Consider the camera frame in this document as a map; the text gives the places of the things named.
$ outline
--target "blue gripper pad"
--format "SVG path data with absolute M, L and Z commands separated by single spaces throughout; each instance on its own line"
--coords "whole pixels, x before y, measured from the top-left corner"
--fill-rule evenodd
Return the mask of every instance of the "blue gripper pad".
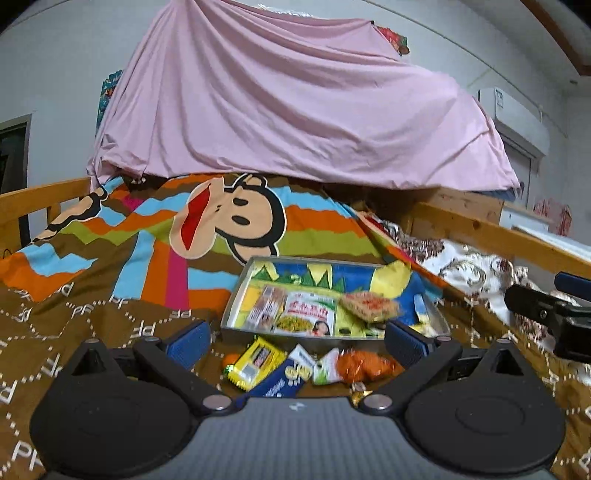
M 166 355 L 190 370 L 207 353 L 211 341 L 209 323 L 199 322 L 179 332 L 172 342 L 167 342 Z
M 413 366 L 434 349 L 434 342 L 410 327 L 388 322 L 384 334 L 386 350 L 405 369 Z

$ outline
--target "pink sheet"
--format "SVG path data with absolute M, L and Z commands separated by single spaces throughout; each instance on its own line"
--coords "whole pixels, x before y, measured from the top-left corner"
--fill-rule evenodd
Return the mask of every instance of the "pink sheet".
M 490 118 L 367 20 L 172 0 L 115 89 L 88 173 L 266 172 L 396 189 L 518 187 Z

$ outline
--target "food packet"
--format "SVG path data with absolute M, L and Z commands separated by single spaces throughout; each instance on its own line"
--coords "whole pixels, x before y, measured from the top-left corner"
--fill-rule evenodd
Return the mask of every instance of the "food packet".
M 297 345 L 279 367 L 243 397 L 293 398 L 312 377 L 313 370 L 314 359 Z
M 351 389 L 349 391 L 349 399 L 351 404 L 355 407 L 359 407 L 359 403 L 368 395 L 373 393 L 372 390 L 368 390 L 367 387 L 362 382 L 355 382 L 351 384 Z
M 316 362 L 313 376 L 314 385 L 329 385 L 331 383 L 343 381 L 336 369 L 336 362 L 339 358 L 339 354 L 339 349 L 333 348 Z
M 258 385 L 286 359 L 283 350 L 256 337 L 233 365 L 226 367 L 227 379 L 245 391 Z
M 275 332 L 329 336 L 335 328 L 336 299 L 304 291 L 289 292 Z
M 427 306 L 420 293 L 417 293 L 414 296 L 414 312 L 417 314 L 419 323 L 422 323 L 423 325 L 428 325 L 430 323 Z
M 285 302 L 285 290 L 265 286 L 252 310 L 248 313 L 244 328 L 248 330 L 271 330 L 279 309 Z
M 371 291 L 346 293 L 341 296 L 339 302 L 344 308 L 367 323 L 382 323 L 398 316 L 400 312 L 396 301 Z
M 379 356 L 377 353 L 351 350 L 338 357 L 336 370 L 343 382 L 373 381 L 380 377 L 392 375 L 396 363 Z

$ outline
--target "white wall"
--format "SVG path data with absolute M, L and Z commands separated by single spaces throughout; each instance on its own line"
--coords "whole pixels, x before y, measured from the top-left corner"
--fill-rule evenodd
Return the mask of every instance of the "white wall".
M 30 186 L 85 174 L 102 81 L 126 66 L 166 2 L 40 0 L 0 35 L 0 122 L 33 113 Z M 499 86 L 533 113 L 542 105 L 566 129 L 563 95 L 503 34 L 459 0 L 376 0 L 380 6 L 364 0 L 247 1 L 259 2 L 318 17 L 372 19 L 409 38 L 411 55 L 406 58 L 411 62 L 450 74 L 474 95 L 482 87 Z M 552 122 L 544 122 L 551 132 L 551 154 L 532 176 L 530 205 L 541 193 L 561 198 L 563 190 L 564 137 Z M 516 164 L 515 169 L 527 182 L 528 168 Z
M 591 98 L 569 98 L 567 119 L 568 188 L 564 201 L 573 215 L 569 237 L 591 245 Z

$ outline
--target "wooden bed rail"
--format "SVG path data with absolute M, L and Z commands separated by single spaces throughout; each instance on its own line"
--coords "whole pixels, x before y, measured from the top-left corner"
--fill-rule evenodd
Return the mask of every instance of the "wooden bed rail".
M 0 258 L 14 253 L 21 245 L 18 219 L 45 209 L 47 223 L 61 213 L 61 202 L 81 199 L 90 192 L 90 178 L 64 180 L 0 195 Z
M 522 258 L 556 274 L 591 278 L 591 263 L 525 233 L 461 215 L 428 203 L 417 203 L 404 228 L 419 238 L 449 238 L 504 258 Z

